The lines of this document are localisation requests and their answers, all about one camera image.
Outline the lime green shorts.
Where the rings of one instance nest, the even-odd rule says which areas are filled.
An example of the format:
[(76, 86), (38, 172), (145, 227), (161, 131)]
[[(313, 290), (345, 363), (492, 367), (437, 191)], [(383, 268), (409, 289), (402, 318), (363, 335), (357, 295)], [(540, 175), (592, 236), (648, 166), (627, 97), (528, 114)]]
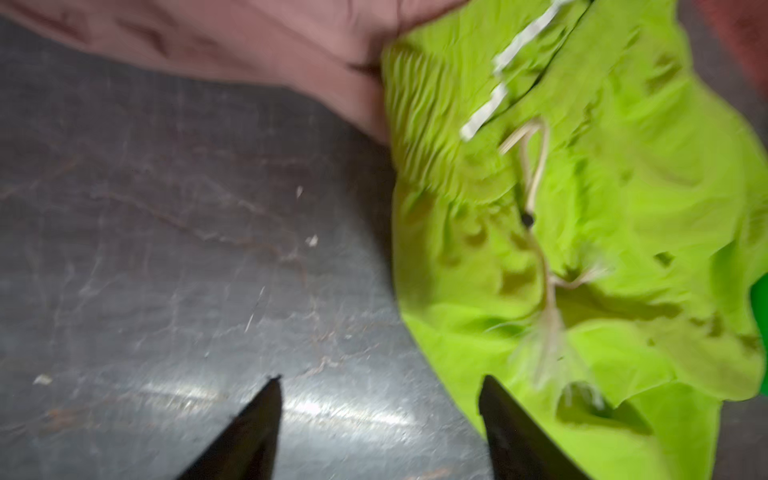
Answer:
[(707, 479), (767, 356), (767, 155), (673, 1), (471, 1), (381, 60), (403, 321), (595, 479)]

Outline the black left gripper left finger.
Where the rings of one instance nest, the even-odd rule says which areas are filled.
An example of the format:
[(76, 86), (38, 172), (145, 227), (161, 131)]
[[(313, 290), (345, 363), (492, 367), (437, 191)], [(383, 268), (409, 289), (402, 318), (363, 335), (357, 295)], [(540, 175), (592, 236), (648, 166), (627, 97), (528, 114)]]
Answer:
[(270, 480), (282, 420), (281, 377), (270, 378), (178, 479)]

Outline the pink shorts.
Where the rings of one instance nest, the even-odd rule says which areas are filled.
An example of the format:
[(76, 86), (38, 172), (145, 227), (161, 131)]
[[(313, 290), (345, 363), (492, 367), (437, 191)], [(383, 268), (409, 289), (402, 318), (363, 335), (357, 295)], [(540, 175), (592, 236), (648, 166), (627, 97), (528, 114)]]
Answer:
[(4, 1), (73, 49), (203, 80), (287, 87), (385, 144), (379, 59), (457, 1)]

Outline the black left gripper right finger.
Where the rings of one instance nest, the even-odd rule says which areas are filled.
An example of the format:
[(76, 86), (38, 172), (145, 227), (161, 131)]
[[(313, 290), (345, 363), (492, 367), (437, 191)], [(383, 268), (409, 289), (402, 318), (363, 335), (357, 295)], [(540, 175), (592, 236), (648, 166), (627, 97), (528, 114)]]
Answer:
[(588, 479), (491, 375), (483, 379), (478, 409), (495, 480)]

